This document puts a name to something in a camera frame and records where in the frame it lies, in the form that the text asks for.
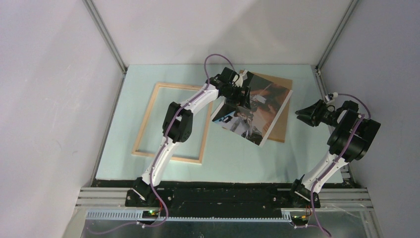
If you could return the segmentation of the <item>wooden picture frame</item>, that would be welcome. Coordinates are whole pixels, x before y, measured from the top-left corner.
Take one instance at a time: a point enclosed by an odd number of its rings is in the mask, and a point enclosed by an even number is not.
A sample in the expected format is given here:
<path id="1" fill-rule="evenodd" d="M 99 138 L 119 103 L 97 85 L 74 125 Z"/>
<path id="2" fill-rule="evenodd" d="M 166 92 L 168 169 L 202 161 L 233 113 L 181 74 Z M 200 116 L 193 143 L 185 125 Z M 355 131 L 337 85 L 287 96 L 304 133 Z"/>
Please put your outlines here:
<path id="1" fill-rule="evenodd" d="M 162 124 L 169 104 L 171 102 L 181 103 L 191 98 L 200 89 L 200 86 L 158 82 L 150 97 L 132 154 L 153 158 L 158 152 L 163 137 Z M 199 112 L 194 112 L 192 134 L 186 142 L 174 150 L 171 158 L 173 161 L 202 163 L 212 106 L 211 102 Z"/>

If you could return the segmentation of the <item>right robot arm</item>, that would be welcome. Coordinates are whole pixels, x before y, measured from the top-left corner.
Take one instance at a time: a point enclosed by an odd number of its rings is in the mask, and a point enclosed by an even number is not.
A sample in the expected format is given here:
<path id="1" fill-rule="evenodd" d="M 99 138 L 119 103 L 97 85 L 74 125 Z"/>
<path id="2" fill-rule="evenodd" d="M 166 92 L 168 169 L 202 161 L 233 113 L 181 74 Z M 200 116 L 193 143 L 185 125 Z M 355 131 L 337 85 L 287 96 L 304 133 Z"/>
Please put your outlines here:
<path id="1" fill-rule="evenodd" d="M 326 155 L 311 171 L 296 179 L 288 193 L 292 206 L 306 207 L 314 203 L 323 185 L 336 171 L 365 156 L 381 124 L 359 113 L 359 105 L 354 101 L 345 101 L 336 109 L 318 100 L 295 114 L 309 126 L 324 123 L 334 128 L 327 141 Z"/>

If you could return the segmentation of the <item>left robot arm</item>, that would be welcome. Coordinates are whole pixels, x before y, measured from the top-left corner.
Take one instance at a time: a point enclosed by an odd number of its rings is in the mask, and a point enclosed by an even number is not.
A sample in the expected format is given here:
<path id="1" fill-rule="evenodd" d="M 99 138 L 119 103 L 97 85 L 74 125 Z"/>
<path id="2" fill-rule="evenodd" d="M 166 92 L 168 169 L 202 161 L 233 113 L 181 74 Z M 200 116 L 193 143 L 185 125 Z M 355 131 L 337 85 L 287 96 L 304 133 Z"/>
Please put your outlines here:
<path id="1" fill-rule="evenodd" d="M 144 173 L 128 190 L 127 201 L 139 206 L 152 206 L 161 201 L 156 186 L 161 182 L 163 172 L 175 149 L 186 142 L 193 131 L 194 115 L 219 97 L 224 97 L 230 106 L 250 108 L 250 87 L 248 71 L 237 73 L 224 68 L 222 73 L 206 80 L 203 87 L 182 103 L 171 102 L 163 124 L 162 140 L 155 157 Z"/>

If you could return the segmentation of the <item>right corner aluminium profile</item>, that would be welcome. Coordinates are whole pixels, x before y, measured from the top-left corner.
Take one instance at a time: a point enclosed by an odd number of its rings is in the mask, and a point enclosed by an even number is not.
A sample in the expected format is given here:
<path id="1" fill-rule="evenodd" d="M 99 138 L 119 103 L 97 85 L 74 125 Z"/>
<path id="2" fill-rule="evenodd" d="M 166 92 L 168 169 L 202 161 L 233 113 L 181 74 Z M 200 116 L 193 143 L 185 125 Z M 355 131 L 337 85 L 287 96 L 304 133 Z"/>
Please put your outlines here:
<path id="1" fill-rule="evenodd" d="M 332 37 L 330 38 L 325 50 L 323 51 L 318 63 L 316 64 L 315 68 L 317 70 L 322 70 L 323 66 L 325 65 L 326 61 L 329 58 L 332 50 L 334 49 L 336 43 L 338 42 L 340 36 L 342 35 L 345 27 L 347 26 L 350 18 L 352 17 L 354 11 L 356 10 L 357 6 L 359 5 L 359 0 L 351 0 L 346 11 L 342 18 L 340 19 L 336 29 L 333 32 Z"/>

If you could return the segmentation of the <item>corner aluminium profile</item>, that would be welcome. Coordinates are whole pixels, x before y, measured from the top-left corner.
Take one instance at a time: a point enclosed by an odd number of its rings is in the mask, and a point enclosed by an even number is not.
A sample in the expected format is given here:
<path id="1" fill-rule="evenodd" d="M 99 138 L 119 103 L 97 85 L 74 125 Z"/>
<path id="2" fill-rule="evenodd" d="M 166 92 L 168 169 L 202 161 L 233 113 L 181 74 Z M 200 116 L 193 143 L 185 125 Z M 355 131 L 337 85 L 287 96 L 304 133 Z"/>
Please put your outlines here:
<path id="1" fill-rule="evenodd" d="M 94 24 L 96 25 L 104 43 L 106 44 L 108 50 L 110 51 L 112 57 L 114 58 L 115 62 L 118 65 L 118 68 L 122 72 L 122 74 L 126 74 L 128 66 L 124 62 L 117 45 L 115 44 L 96 4 L 93 0 L 82 0 L 83 4 L 85 5 L 88 13 L 90 14 Z"/>
<path id="2" fill-rule="evenodd" d="M 317 70 L 322 70 L 323 66 L 325 65 L 326 61 L 329 58 L 332 50 L 334 49 L 336 43 L 338 42 L 340 36 L 342 35 L 345 27 L 347 26 L 350 18 L 352 17 L 354 11 L 356 10 L 357 6 L 359 5 L 359 0 L 351 0 L 346 11 L 342 18 L 340 19 L 336 29 L 333 32 L 332 37 L 330 38 L 325 50 L 323 51 L 318 63 L 316 64 L 315 68 Z"/>

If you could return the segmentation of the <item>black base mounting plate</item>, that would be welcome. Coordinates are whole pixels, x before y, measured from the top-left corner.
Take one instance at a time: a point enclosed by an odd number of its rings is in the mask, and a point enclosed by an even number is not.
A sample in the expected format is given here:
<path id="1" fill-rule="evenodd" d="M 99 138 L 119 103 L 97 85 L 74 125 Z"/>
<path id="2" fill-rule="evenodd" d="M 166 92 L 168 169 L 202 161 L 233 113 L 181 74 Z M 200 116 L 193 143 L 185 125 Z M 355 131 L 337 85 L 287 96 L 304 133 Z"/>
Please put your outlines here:
<path id="1" fill-rule="evenodd" d="M 221 217 L 221 218 L 279 218 L 286 208 L 320 208 L 317 197 L 306 207 L 291 202 L 290 183 L 227 183 L 163 181 L 156 191 L 161 201 L 151 206 L 128 202 L 128 190 L 134 180 L 95 179 L 92 187 L 122 188 L 124 206 L 151 210 L 151 216 Z"/>

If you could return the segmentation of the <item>left corner aluminium profile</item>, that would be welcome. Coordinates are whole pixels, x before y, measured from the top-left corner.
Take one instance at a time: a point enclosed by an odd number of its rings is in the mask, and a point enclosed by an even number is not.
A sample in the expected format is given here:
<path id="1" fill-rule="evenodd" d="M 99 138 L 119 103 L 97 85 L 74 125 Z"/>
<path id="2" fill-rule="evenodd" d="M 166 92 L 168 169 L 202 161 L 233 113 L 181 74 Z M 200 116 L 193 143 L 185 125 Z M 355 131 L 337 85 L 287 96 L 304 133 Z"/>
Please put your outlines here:
<path id="1" fill-rule="evenodd" d="M 83 4 L 85 5 L 88 13 L 90 14 L 94 24 L 96 25 L 104 43 L 106 44 L 108 50 L 110 51 L 112 57 L 114 58 L 115 62 L 118 65 L 118 68 L 122 72 L 122 74 L 126 74 L 128 66 L 124 62 L 117 45 L 115 44 L 96 4 L 93 0 L 82 0 Z"/>

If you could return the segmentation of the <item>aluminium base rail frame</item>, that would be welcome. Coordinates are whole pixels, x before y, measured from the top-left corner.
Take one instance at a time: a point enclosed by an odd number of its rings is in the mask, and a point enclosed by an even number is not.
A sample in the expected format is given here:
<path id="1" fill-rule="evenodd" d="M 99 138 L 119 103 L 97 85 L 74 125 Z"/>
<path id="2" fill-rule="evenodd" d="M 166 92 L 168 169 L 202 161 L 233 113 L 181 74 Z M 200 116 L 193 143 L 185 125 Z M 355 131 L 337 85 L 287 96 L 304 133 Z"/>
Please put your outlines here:
<path id="1" fill-rule="evenodd" d="M 292 222 L 194 222 L 167 221 L 113 221 L 87 220 L 88 209 L 146 210 L 125 207 L 122 188 L 97 188 L 91 183 L 80 189 L 76 207 L 64 237 L 321 237 L 316 221 L 329 230 L 335 238 L 380 238 L 370 195 L 365 188 L 354 187 L 347 169 L 341 172 L 342 184 L 329 183 L 318 198 L 320 208 L 286 208 Z"/>

